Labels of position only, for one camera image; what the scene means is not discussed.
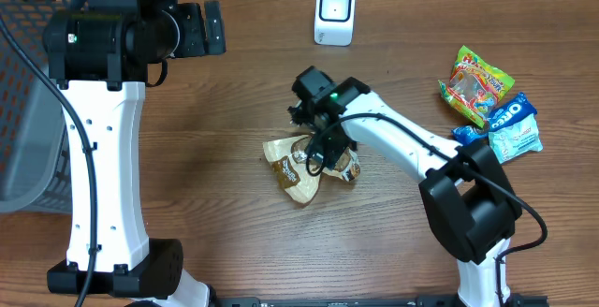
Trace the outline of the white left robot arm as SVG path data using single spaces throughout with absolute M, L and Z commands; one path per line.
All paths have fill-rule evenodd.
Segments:
M 149 66 L 225 52 L 219 4 L 74 0 L 52 15 L 43 46 L 64 103 L 72 198 L 66 258 L 48 271 L 48 289 L 132 306 L 215 305 L 214 289 L 184 269 L 180 241 L 146 232 L 139 127 Z

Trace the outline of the green Haribo candy bag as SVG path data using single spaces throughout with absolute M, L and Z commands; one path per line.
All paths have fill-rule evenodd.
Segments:
M 449 80 L 438 83 L 441 97 L 451 108 L 484 128 L 490 113 L 513 87 L 515 80 L 462 46 Z

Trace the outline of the blue Oreo pack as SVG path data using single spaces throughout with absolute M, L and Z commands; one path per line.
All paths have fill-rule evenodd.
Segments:
M 485 139 L 491 132 L 516 124 L 531 114 L 537 114 L 536 107 L 523 92 L 519 92 L 513 99 L 493 110 L 483 128 L 472 125 L 461 126 L 454 128 L 452 135 L 460 144 L 468 145 L 475 140 Z

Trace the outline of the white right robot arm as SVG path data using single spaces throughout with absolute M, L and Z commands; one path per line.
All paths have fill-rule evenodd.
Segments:
M 299 99 L 289 108 L 293 123 L 314 131 L 306 148 L 310 175 L 334 168 L 359 143 L 374 148 L 418 184 L 431 232 L 457 260 L 458 304 L 509 304 L 504 253 L 522 208 L 489 146 L 437 136 L 365 83 L 336 84 L 314 66 L 296 77 L 292 90 Z

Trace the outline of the light teal snack bar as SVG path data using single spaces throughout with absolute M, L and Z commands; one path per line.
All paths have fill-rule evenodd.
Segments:
M 527 152 L 541 152 L 543 144 L 534 115 L 489 133 L 489 146 L 501 164 Z

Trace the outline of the beige cookie bag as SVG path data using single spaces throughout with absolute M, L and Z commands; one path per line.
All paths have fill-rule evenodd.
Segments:
M 262 147 L 279 186 L 299 204 L 312 201 L 320 183 L 320 175 L 310 176 L 306 169 L 306 149 L 312 134 L 264 142 Z M 360 174 L 357 154 L 347 148 L 334 168 L 322 171 L 330 177 L 346 182 L 355 180 Z

